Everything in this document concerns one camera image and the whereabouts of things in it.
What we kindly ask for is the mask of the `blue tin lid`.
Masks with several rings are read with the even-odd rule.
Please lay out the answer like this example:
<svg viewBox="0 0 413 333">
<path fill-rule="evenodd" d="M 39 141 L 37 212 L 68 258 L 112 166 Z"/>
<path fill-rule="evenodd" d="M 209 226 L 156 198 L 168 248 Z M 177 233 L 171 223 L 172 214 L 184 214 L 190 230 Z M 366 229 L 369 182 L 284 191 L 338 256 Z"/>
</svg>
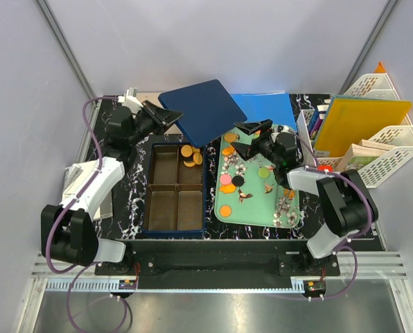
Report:
<svg viewBox="0 0 413 333">
<path fill-rule="evenodd" d="M 235 123 L 247 120 L 247 116 L 217 79 L 163 92 L 158 100 L 164 108 L 183 113 L 176 125 L 196 148 L 227 133 L 234 128 Z"/>
</svg>

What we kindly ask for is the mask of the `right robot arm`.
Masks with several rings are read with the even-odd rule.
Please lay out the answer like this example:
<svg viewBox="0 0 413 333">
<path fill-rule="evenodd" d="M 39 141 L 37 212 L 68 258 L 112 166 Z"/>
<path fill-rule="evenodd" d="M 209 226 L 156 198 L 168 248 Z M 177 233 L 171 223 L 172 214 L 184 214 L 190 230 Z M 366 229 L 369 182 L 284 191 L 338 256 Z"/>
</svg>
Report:
<svg viewBox="0 0 413 333">
<path fill-rule="evenodd" d="M 334 255 L 349 240 L 366 234 L 378 220 L 378 208 L 360 174 L 353 169 L 334 172 L 297 160 L 300 136 L 288 126 L 272 128 L 272 120 L 235 123 L 246 135 L 259 132 L 250 144 L 231 145 L 245 161 L 261 155 L 274 165 L 278 185 L 318 196 L 324 225 L 307 242 L 299 258 L 300 269 L 314 275 L 324 267 L 324 258 Z"/>
</svg>

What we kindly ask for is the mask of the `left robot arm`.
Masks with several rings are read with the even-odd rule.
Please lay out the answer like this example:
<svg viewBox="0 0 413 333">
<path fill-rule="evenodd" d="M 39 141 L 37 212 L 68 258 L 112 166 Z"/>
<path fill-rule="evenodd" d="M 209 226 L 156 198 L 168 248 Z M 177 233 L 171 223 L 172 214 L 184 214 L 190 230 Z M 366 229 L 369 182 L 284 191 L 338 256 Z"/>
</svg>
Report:
<svg viewBox="0 0 413 333">
<path fill-rule="evenodd" d="M 107 122 L 106 137 L 99 144 L 93 136 L 98 159 L 95 168 L 68 198 L 58 205 L 46 205 L 41 212 L 42 255 L 49 269 L 64 274 L 53 261 L 71 268 L 110 262 L 121 275 L 134 268 L 134 258 L 121 241 L 98 238 L 93 217 L 112 188 L 123 179 L 137 156 L 137 144 L 148 135 L 162 135 L 183 114 L 145 100 L 128 102 L 117 97 L 117 107 Z"/>
</svg>

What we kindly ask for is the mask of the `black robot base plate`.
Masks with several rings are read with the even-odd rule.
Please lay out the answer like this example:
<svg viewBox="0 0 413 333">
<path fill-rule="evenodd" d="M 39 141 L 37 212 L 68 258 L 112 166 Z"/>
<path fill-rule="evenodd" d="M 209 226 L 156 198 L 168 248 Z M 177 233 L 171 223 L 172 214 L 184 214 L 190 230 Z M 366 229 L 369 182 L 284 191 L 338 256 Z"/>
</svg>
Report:
<svg viewBox="0 0 413 333">
<path fill-rule="evenodd" d="M 301 240 L 127 241 L 122 264 L 104 263 L 97 275 L 139 274 L 139 290 L 252 289 L 275 291 L 291 278 L 337 277 L 337 257 L 312 259 Z"/>
</svg>

